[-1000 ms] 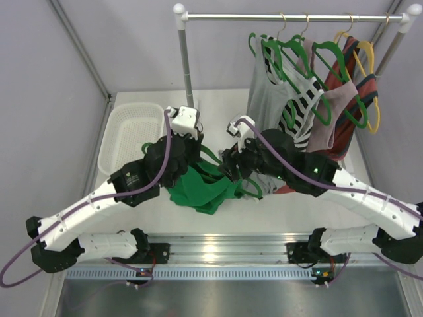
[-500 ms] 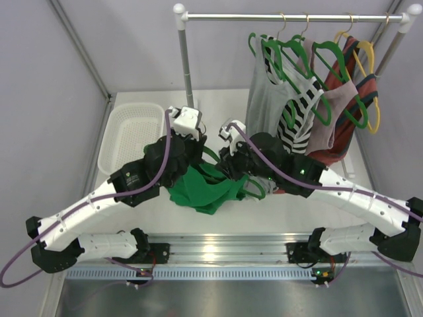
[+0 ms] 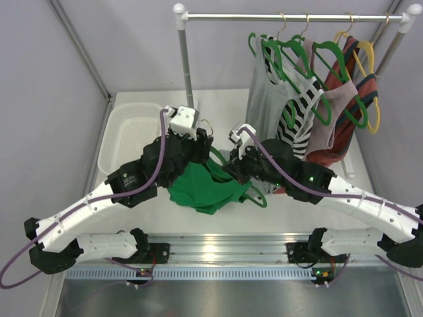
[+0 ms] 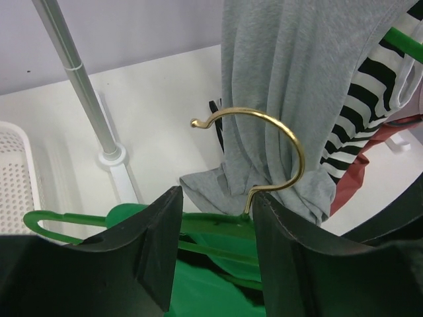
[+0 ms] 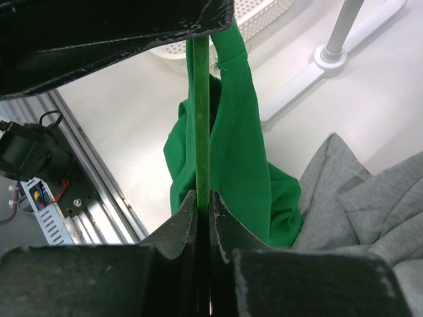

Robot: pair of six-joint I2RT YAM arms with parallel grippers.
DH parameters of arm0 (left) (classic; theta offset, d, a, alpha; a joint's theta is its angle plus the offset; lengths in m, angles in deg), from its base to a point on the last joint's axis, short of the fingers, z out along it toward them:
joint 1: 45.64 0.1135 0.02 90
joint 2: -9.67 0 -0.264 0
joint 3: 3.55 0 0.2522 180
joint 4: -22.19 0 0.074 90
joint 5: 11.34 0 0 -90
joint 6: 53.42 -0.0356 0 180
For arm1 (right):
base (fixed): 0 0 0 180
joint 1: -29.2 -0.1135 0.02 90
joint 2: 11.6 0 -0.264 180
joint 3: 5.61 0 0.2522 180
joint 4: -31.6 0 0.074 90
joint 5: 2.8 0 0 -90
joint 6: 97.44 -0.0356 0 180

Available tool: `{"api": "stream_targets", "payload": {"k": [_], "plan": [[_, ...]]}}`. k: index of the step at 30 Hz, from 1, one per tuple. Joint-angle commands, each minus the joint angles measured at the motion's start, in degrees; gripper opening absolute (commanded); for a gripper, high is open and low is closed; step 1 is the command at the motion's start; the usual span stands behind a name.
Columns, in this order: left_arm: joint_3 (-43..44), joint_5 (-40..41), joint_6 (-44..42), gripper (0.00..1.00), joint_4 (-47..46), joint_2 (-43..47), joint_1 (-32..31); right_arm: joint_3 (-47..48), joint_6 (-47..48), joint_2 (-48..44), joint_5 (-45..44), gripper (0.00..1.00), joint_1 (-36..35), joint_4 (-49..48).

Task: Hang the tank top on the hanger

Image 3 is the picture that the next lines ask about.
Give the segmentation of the green tank top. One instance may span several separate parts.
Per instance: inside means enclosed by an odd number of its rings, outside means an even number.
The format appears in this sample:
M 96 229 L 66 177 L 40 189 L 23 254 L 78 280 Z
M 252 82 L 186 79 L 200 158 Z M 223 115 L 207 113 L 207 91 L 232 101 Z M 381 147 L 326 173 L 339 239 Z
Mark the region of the green tank top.
M 213 215 L 234 199 L 235 189 L 230 184 L 212 180 L 203 164 L 190 163 L 168 189 L 170 200 L 179 206 L 190 207 L 199 213 Z

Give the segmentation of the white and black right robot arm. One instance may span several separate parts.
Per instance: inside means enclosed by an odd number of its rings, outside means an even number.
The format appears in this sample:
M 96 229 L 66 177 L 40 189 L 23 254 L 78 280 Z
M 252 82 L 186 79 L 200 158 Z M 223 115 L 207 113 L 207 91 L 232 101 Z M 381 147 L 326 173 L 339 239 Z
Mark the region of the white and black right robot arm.
M 328 207 L 353 217 L 364 229 L 313 230 L 308 253 L 316 262 L 343 254 L 385 256 L 411 268 L 422 267 L 422 207 L 398 205 L 347 182 L 331 169 L 297 158 L 277 139 L 260 148 L 224 151 L 224 171 L 241 183 L 255 179 L 282 187 L 296 201 Z

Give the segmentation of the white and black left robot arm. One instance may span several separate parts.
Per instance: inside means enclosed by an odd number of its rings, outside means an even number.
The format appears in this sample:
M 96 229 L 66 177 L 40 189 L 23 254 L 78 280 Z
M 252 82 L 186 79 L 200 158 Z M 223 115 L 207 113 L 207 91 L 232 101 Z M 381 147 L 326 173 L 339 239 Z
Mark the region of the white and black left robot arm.
M 202 128 L 195 139 L 168 131 L 145 146 L 139 159 L 123 164 L 77 203 L 47 219 L 28 219 L 24 229 L 34 243 L 28 251 L 30 263 L 46 274 L 103 258 L 143 263 L 152 251 L 141 229 L 115 234 L 93 234 L 88 229 L 153 199 L 159 187 L 171 187 L 189 163 L 208 160 L 212 143 L 213 137 Z

